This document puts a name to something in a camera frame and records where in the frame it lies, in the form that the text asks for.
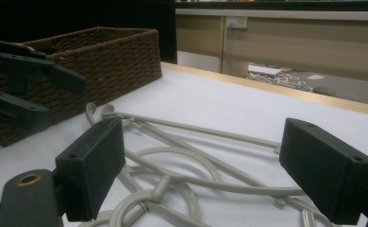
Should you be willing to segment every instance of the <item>wicker basket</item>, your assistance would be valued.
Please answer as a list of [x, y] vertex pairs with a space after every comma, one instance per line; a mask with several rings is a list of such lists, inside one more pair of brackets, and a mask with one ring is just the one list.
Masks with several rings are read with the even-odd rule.
[[[82, 114], [88, 102], [103, 105], [162, 76], [154, 29], [94, 27], [24, 44], [87, 80], [84, 95], [78, 96], [46, 79], [29, 79], [24, 99], [50, 109], [50, 125]], [[0, 92], [6, 90], [7, 78], [0, 78]], [[0, 122], [0, 146], [27, 136], [27, 131]]]

